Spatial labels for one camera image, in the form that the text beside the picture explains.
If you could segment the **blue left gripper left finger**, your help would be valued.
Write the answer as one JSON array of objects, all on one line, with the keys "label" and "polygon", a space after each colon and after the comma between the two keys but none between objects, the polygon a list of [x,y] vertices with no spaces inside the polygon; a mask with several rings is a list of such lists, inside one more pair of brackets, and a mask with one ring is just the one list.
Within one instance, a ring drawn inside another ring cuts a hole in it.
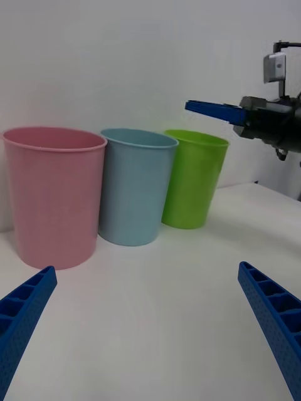
[{"label": "blue left gripper left finger", "polygon": [[48,266],[0,301],[0,399],[8,388],[41,314],[57,285]]}]

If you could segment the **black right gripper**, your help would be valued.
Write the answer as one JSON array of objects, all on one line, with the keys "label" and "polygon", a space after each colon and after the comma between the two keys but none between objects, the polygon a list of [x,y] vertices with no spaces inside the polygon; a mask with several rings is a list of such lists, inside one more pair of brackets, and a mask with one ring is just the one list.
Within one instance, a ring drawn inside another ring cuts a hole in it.
[{"label": "black right gripper", "polygon": [[257,138],[274,148],[292,148],[292,107],[289,96],[275,101],[244,96],[240,106],[188,100],[184,109],[234,125],[234,132],[241,138]]}]

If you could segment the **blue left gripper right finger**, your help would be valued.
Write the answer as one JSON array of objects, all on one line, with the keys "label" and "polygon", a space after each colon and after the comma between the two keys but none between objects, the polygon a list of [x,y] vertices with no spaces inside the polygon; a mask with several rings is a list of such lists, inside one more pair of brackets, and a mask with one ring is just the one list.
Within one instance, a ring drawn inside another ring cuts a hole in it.
[{"label": "blue left gripper right finger", "polygon": [[238,282],[294,400],[301,399],[300,300],[243,261]]}]

